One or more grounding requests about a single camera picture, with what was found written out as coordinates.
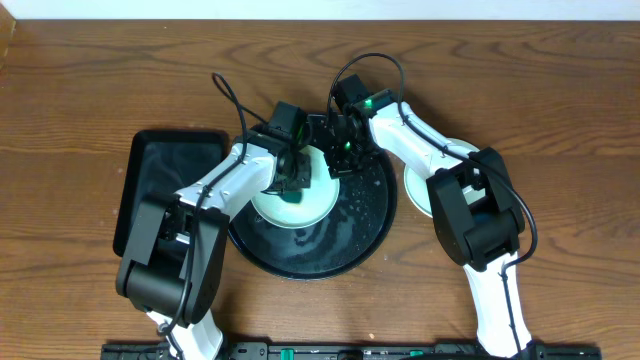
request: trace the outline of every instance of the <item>table surface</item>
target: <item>table surface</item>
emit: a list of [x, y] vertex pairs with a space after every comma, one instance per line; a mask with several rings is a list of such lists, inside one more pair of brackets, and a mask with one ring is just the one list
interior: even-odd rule
[[[534, 337], [640, 357], [637, 23], [291, 21], [18, 23], [0, 77], [0, 357], [95, 359], [106, 342], [157, 339], [114, 286], [137, 131], [238, 134], [212, 71], [264, 116], [278, 100], [322, 110], [338, 69], [369, 51], [400, 59], [431, 126], [504, 156], [540, 231], [518, 268]], [[382, 60], [354, 71], [398, 84]], [[473, 340], [467, 279], [398, 178], [389, 235], [342, 276], [283, 280], [228, 242], [219, 327], [274, 342]]]

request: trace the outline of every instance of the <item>green object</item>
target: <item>green object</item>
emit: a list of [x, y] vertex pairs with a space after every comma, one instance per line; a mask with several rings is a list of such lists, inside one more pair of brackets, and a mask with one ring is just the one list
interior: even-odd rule
[[293, 360], [293, 349], [280, 350], [280, 360]]

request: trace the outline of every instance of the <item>white wall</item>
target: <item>white wall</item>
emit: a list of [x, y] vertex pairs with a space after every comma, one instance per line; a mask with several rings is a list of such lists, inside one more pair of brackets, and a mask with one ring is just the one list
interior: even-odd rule
[[0, 0], [16, 19], [640, 20], [640, 0]]

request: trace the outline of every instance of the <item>wooden table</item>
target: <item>wooden table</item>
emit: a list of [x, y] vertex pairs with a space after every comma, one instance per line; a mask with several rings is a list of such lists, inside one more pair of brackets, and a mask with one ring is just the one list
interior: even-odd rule
[[[640, 357], [637, 23], [242, 21], [18, 23], [0, 77], [0, 357], [95, 359], [108, 341], [156, 340], [114, 286], [132, 136], [238, 134], [212, 71], [265, 116], [278, 100], [322, 110], [337, 70], [368, 51], [402, 61], [407, 99], [430, 125], [504, 155], [540, 228], [518, 268], [535, 338]], [[375, 88], [398, 84], [382, 60], [354, 70]], [[467, 279], [399, 178], [391, 232], [345, 275], [282, 280], [228, 243], [220, 328], [273, 341], [473, 339]]]

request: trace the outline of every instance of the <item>wooden tabletop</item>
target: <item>wooden tabletop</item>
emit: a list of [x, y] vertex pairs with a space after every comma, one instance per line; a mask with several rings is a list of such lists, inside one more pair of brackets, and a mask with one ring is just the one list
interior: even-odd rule
[[[239, 134], [212, 71], [264, 116], [278, 100], [322, 110], [336, 72], [369, 51], [401, 60], [431, 126], [504, 156], [540, 231], [518, 267], [534, 337], [640, 357], [637, 23], [242, 21], [18, 23], [0, 77], [0, 357], [95, 359], [109, 341], [157, 340], [115, 291], [133, 135]], [[372, 88], [398, 84], [382, 60], [353, 69]], [[274, 342], [472, 340], [464, 272], [398, 177], [389, 235], [342, 276], [283, 280], [229, 242], [218, 326]]]

